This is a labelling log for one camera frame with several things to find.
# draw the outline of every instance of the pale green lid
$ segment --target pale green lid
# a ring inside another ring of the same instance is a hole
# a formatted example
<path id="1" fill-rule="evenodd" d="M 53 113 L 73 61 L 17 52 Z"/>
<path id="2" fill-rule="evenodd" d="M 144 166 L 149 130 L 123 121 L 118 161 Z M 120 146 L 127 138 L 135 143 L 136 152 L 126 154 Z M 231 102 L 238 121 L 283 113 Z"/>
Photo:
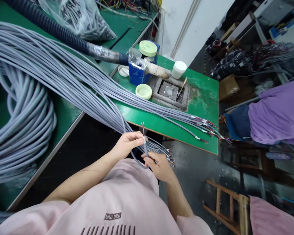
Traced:
<path id="1" fill-rule="evenodd" d="M 158 48 L 153 42 L 144 40 L 139 43 L 139 50 L 143 55 L 152 57 L 157 54 Z"/>

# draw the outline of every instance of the pink shirt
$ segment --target pink shirt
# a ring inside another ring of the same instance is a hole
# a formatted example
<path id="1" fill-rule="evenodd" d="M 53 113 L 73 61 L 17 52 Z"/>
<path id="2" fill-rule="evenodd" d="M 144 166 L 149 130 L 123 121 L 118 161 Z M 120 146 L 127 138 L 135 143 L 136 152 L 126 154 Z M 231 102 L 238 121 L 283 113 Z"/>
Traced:
<path id="1" fill-rule="evenodd" d="M 72 205 L 65 201 L 41 203 L 17 212 L 0 225 L 2 234 L 209 234 L 199 217 L 173 219 L 159 197 L 151 170 L 133 159 L 118 162 L 103 181 Z"/>

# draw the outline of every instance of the cardboard box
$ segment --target cardboard box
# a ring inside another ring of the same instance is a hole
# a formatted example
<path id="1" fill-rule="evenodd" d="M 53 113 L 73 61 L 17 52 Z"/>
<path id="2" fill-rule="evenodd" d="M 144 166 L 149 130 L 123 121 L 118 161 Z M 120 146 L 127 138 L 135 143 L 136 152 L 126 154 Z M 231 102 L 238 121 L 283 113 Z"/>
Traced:
<path id="1" fill-rule="evenodd" d="M 222 38 L 220 39 L 220 41 L 226 40 L 231 33 L 233 33 L 233 31 L 236 29 L 236 27 L 239 25 L 238 22 L 235 22 L 229 29 L 228 31 L 226 31 L 226 33 L 222 36 Z"/>
<path id="2" fill-rule="evenodd" d="M 219 82 L 219 101 L 225 100 L 239 91 L 239 86 L 232 75 Z"/>

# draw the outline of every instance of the green table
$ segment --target green table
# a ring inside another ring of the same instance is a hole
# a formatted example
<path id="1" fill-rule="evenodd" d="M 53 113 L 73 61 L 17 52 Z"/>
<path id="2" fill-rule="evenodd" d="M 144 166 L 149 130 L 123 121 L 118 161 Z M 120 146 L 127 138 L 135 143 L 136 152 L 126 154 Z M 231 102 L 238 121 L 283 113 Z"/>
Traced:
<path id="1" fill-rule="evenodd" d="M 101 11 L 101 15 L 117 36 L 122 35 L 129 26 L 133 27 L 129 30 L 126 36 L 113 47 L 113 50 L 124 53 L 126 53 L 130 47 L 137 44 L 140 38 L 144 35 L 146 29 L 152 24 L 149 20 L 142 21 L 139 19 L 134 20 L 137 22 L 136 23 L 128 17 L 119 16 L 109 11 Z M 46 37 L 53 38 L 42 29 L 38 28 L 27 19 L 22 17 L 20 14 L 15 12 L 2 0 L 0 0 L 0 21 L 17 24 L 24 28 L 34 30 Z M 106 41 L 98 44 L 109 48 L 115 40 Z M 101 62 L 99 66 L 110 76 L 114 75 L 117 68 L 116 64 L 106 62 Z M 59 150 L 61 145 L 64 143 L 64 141 L 67 139 L 69 134 L 72 132 L 72 130 L 75 128 L 75 126 L 84 115 L 84 112 L 74 107 L 71 103 L 62 99 L 55 93 L 50 91 L 49 94 L 54 102 L 54 109 L 57 115 L 57 126 L 56 129 L 53 131 L 51 140 L 49 141 L 49 148 L 47 152 L 37 160 L 38 169 L 25 187 L 17 188 L 8 183 L 0 185 L 0 210 L 11 210 L 19 203 L 19 201 L 33 185 L 35 180 L 38 178 L 38 176 L 41 174 L 47 164 L 51 161 L 55 153 Z M 0 128 L 2 128 L 9 120 L 6 100 L 7 94 L 0 86 Z"/>
<path id="2" fill-rule="evenodd" d="M 163 56 L 159 56 L 157 64 L 166 69 L 172 70 L 174 62 Z M 187 113 L 210 120 L 213 123 L 218 123 L 218 81 L 206 77 L 191 69 L 187 69 L 180 79 L 184 81 L 185 78 L 187 78 L 187 83 L 190 85 Z M 128 77 L 122 77 L 117 72 L 113 76 L 113 79 L 129 91 L 135 93 L 136 86 L 129 83 Z M 210 138 L 208 134 L 203 133 L 202 131 L 188 124 L 176 121 L 182 126 L 188 128 L 199 138 L 209 141 L 208 144 L 205 144 L 197 140 L 187 131 L 159 117 L 156 114 L 151 114 L 140 109 L 130 107 L 119 101 L 114 102 L 119 107 L 123 117 L 128 122 L 137 126 L 141 126 L 141 123 L 144 122 L 145 128 L 148 130 L 167 136 L 171 139 L 184 142 L 186 144 L 192 145 L 194 147 L 200 148 L 210 153 L 218 154 L 218 139 L 216 137 Z"/>

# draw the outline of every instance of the gray cable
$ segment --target gray cable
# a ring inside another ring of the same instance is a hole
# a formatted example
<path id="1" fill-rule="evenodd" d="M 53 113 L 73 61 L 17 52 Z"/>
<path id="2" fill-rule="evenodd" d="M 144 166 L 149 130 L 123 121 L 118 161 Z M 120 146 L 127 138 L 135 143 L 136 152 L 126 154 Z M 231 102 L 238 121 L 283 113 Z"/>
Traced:
<path id="1" fill-rule="evenodd" d="M 78 55 L 77 57 L 64 48 L 68 47 L 33 31 L 0 22 L 0 61 L 37 79 L 96 120 L 119 133 L 132 131 L 111 100 L 114 98 L 127 105 L 157 114 L 197 138 L 194 133 L 171 118 L 192 124 L 199 130 L 200 127 L 196 125 L 203 119 L 197 120 L 190 114 L 141 99 L 105 75 L 100 68 L 82 54 L 73 50 Z M 81 82 L 89 85 L 101 98 L 89 91 Z M 163 146 L 153 146 L 152 141 L 147 141 L 147 150 L 150 150 L 151 147 L 158 149 L 160 153 L 165 149 Z M 169 152 L 165 154 L 172 159 Z"/>
<path id="2" fill-rule="evenodd" d="M 0 129 L 0 184 L 32 173 L 56 126 L 47 90 L 28 74 L 0 61 L 0 83 L 11 115 Z"/>

